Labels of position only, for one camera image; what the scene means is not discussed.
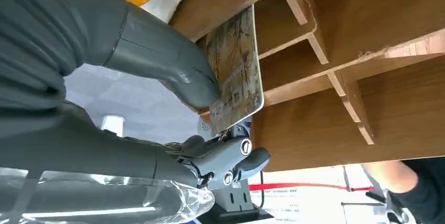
wooden divider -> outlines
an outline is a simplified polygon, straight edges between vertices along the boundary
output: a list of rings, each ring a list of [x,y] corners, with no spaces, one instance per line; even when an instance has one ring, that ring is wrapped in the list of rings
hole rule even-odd
[[[328,63],[326,56],[326,49],[324,47],[324,40],[321,33],[321,27],[318,24],[318,17],[316,11],[316,4],[314,0],[286,0],[294,13],[298,22],[303,25],[311,22],[312,30],[305,38],[309,40],[315,55],[318,57],[321,64]]]
[[[374,145],[363,141],[334,89],[269,106],[253,118],[267,171],[445,155],[445,57],[358,82]]]
[[[327,68],[380,56],[445,28],[445,5],[438,4],[442,0],[315,2],[330,59]]]
[[[357,124],[358,130],[368,144],[374,144],[374,134],[368,122],[362,94],[356,81],[344,78],[342,71],[327,74],[337,94],[342,98],[343,105]]]
[[[417,49],[406,54],[413,47]],[[341,70],[344,78],[352,82],[442,55],[445,55],[445,34],[438,33],[379,57],[326,69],[315,58],[309,43],[301,42],[260,61],[265,106],[332,88],[327,75],[335,71]],[[315,74],[302,78],[308,72]]]
[[[304,41],[314,22],[300,25],[286,0],[260,0],[255,4],[255,25],[260,59]]]

black sleeve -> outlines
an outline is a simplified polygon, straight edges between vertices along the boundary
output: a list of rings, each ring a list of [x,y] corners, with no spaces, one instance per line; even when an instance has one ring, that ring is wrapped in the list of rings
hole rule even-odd
[[[63,77],[84,62],[104,64],[126,15],[124,0],[0,3],[0,110],[59,106],[65,99]]]
[[[415,188],[407,193],[393,195],[408,208],[414,217],[425,223],[436,223],[441,212],[438,189],[430,178],[419,175]]]

